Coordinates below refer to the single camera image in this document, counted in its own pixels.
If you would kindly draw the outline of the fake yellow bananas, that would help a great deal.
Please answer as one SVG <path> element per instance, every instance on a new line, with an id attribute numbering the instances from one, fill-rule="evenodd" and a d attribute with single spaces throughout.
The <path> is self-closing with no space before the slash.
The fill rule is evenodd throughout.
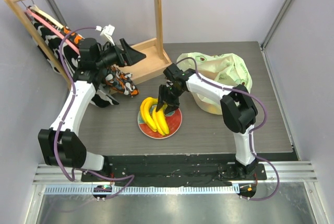
<path id="1" fill-rule="evenodd" d="M 147 97 L 140 105 L 141 118 L 153 132 L 157 131 L 157 126 L 152 116 L 150 115 L 150 109 L 157 102 L 157 98 Z"/>
<path id="2" fill-rule="evenodd" d="M 156 112 L 156 105 L 153 106 L 152 117 L 160 135 L 166 136 L 170 133 L 169 126 L 165 119 L 164 108 Z"/>

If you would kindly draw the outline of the pale yellow plastic bag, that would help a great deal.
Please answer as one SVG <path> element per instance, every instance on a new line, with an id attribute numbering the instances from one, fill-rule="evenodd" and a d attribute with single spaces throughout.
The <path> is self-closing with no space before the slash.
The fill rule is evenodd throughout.
<path id="1" fill-rule="evenodd" d="M 253 86 L 246 63 L 234 53 L 222 55 L 206 55 L 199 52 L 183 53 L 176 62 L 181 70 L 194 69 L 194 63 L 197 63 L 200 74 L 224 85 L 235 87 L 242 84 L 248 91 Z"/>

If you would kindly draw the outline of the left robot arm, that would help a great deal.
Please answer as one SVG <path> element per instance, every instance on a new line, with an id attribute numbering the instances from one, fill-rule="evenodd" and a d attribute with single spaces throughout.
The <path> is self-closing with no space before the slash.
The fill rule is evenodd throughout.
<path id="1" fill-rule="evenodd" d="M 103 80 L 103 73 L 112 65 L 132 66 L 146 58 L 124 40 L 121 47 L 106 43 L 102 48 L 94 38 L 79 43 L 78 68 L 73 75 L 74 85 L 56 120 L 48 129 L 41 129 L 38 141 L 44 161 L 50 166 L 93 170 L 93 176 L 104 182 L 111 168 L 104 156 L 88 152 L 78 137 L 85 111 Z"/>

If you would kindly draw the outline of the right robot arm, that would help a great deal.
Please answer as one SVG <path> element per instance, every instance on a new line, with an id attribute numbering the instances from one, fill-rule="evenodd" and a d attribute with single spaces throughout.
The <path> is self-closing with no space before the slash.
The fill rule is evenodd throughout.
<path id="1" fill-rule="evenodd" d="M 246 87 L 218 84 L 205 79 L 194 69 L 183 71 L 176 64 L 168 66 L 163 73 L 171 83 L 159 87 L 156 110 L 164 106 L 165 113 L 177 110 L 180 106 L 179 97 L 184 92 L 197 93 L 219 104 L 225 126 L 234 135 L 236 175 L 243 180 L 249 179 L 258 163 L 252 142 L 258 111 Z"/>

